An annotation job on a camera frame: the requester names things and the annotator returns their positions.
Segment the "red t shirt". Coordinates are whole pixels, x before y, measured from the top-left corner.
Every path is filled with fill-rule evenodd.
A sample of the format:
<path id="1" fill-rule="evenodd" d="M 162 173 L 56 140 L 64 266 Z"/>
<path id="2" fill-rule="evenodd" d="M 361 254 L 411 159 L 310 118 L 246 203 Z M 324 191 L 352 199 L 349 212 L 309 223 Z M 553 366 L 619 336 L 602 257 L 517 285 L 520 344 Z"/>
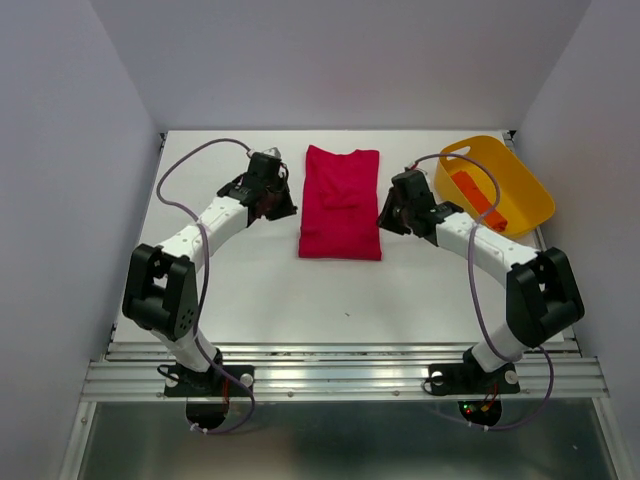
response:
<path id="1" fill-rule="evenodd" d="M 298 256 L 379 261 L 377 150 L 348 154 L 308 147 Z"/>

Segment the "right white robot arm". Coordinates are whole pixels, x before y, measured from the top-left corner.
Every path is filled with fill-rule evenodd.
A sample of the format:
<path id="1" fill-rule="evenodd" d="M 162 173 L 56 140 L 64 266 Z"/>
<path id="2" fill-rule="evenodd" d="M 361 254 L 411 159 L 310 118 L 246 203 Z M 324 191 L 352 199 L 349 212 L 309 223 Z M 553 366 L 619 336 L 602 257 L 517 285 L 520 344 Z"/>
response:
<path id="1" fill-rule="evenodd" d="M 425 381 L 436 396 L 479 394 L 489 387 L 515 393 L 506 376 L 522 355 L 579 321 L 584 304 L 566 254 L 518 244 L 475 221 L 458 205 L 437 203 L 426 177 L 415 170 L 391 180 L 381 229 L 414 235 L 467 261 L 467 273 L 480 268 L 505 290 L 505 318 L 458 363 L 432 364 Z"/>

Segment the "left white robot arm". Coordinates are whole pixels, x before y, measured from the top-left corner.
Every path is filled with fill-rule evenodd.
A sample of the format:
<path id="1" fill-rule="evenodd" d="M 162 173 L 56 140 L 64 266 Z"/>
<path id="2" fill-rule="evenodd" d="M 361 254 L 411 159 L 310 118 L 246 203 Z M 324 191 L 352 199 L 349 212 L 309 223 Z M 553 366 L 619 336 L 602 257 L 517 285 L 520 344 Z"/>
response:
<path id="1" fill-rule="evenodd" d="M 247 170 L 221 187 L 201 213 L 158 193 L 162 204 L 181 210 L 191 222 L 158 245 L 138 245 L 130 257 L 122 313 L 174 356 L 173 365 L 159 370 L 170 387 L 199 395 L 215 392 L 230 377 L 220 350 L 199 327 L 212 255 L 256 220 L 297 212 L 280 156 L 272 150 L 249 150 L 247 156 Z"/>

